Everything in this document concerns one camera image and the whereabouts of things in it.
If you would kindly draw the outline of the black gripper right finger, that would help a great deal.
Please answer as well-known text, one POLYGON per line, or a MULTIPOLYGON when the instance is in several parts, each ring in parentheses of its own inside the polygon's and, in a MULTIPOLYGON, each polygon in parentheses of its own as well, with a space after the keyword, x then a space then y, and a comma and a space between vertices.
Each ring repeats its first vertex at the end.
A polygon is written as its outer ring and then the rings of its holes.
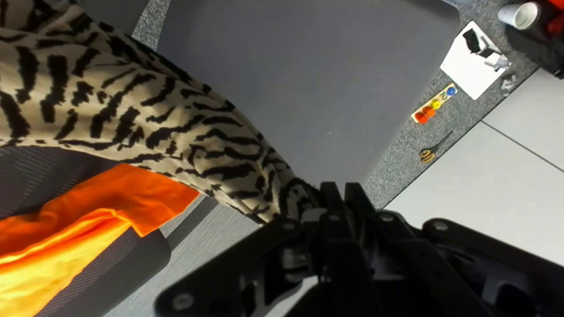
POLYGON ((357 182, 345 204, 392 317, 564 317, 562 263, 447 218, 414 226, 357 182))

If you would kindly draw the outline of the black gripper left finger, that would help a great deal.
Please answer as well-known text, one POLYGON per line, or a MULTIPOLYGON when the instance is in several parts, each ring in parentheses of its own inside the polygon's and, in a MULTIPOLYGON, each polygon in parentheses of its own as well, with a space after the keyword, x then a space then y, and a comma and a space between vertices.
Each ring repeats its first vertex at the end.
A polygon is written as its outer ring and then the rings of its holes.
POLYGON ((186 272, 154 297, 154 317, 265 317, 308 288, 283 317, 331 317, 331 251, 345 205, 332 182, 320 184, 322 205, 297 219, 276 218, 186 272))

